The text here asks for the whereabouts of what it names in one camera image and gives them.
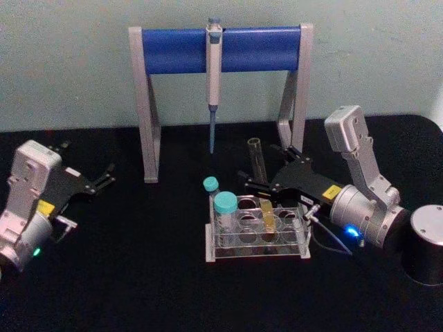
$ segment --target black table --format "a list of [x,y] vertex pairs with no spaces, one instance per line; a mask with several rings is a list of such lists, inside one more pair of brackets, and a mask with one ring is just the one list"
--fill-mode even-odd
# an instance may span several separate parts
[[[443,134],[419,116],[367,118],[381,173],[402,205],[443,203]],[[312,258],[228,259],[205,263],[208,201],[201,182],[215,175],[241,194],[236,172],[251,172],[246,139],[262,139],[269,178],[282,166],[271,151],[273,123],[165,127],[160,183],[143,183],[138,129],[0,134],[0,208],[14,150],[25,140],[71,140],[65,163],[89,178],[115,162],[117,182],[92,204],[70,205],[79,228],[48,244],[0,289],[0,331],[442,331],[443,288],[423,287],[399,255],[348,243],[347,257],[311,244]],[[322,120],[307,121],[304,152],[314,168],[350,183]],[[325,243],[329,239],[320,234]]]

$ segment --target tube cap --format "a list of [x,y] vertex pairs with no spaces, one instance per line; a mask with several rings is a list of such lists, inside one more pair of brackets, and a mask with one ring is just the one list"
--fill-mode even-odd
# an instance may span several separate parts
[[214,176],[209,176],[203,180],[203,186],[207,192],[213,192],[219,187],[219,181]]
[[237,197],[232,192],[220,192],[214,199],[214,208],[218,213],[233,213],[237,209]]

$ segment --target blue led light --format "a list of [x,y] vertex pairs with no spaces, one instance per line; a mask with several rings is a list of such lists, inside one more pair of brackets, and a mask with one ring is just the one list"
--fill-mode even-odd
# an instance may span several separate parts
[[359,237],[360,236],[359,231],[355,227],[352,227],[352,226],[346,227],[345,232],[347,232],[348,234],[352,235],[353,237]]

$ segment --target cable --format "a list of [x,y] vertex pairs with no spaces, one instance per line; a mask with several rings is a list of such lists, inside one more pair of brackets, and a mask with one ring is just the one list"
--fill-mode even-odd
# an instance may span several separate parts
[[352,256],[352,251],[349,250],[349,248],[331,231],[329,228],[327,228],[325,225],[323,225],[316,217],[311,216],[311,221],[313,221],[316,225],[319,225],[322,229],[324,229],[344,250],[339,250],[335,248],[330,248],[327,246],[324,246],[323,244],[319,243],[317,239],[314,236],[314,228],[312,228],[311,236],[314,242],[321,248],[330,250],[332,252],[338,252],[340,254],[349,255]]

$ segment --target aluminum frame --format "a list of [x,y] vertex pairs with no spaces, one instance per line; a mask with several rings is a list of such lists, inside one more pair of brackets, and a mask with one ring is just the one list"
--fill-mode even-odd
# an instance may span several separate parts
[[[312,24],[302,23],[300,24],[300,29],[298,70],[288,72],[287,74],[282,103],[277,119],[277,129],[280,144],[284,149],[292,145],[301,152],[303,149],[309,83],[311,78],[311,51],[314,41],[314,26]],[[289,120],[292,110],[292,125],[290,125]]]
[[[301,24],[300,29],[298,70],[287,74],[277,119],[277,129],[283,148],[292,145],[301,152],[305,134],[314,26]],[[145,69],[141,27],[129,28],[129,48],[136,92],[136,109],[140,122],[145,182],[157,183],[159,181],[161,126],[151,77]]]

